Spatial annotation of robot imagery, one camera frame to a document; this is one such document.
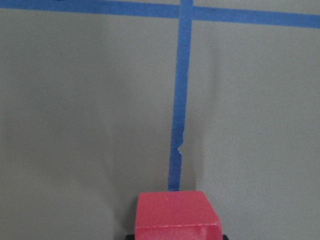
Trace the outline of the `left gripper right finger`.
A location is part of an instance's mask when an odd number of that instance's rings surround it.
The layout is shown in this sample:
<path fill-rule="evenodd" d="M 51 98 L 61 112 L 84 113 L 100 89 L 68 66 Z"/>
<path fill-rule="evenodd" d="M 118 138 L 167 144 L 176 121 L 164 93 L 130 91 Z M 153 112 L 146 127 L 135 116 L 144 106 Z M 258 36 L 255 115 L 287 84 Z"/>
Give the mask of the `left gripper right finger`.
<path fill-rule="evenodd" d="M 222 235 L 222 240 L 229 240 L 229 238 L 228 238 L 227 235 L 223 234 L 223 235 Z"/>

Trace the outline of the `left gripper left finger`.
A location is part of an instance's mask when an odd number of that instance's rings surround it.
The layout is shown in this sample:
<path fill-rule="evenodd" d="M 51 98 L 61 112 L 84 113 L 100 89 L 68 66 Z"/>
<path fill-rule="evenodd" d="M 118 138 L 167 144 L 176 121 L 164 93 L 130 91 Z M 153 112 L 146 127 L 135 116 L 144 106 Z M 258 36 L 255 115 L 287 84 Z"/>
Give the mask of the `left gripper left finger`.
<path fill-rule="evenodd" d="M 128 234 L 125 236 L 125 240 L 135 240 L 135 235 L 134 234 Z"/>

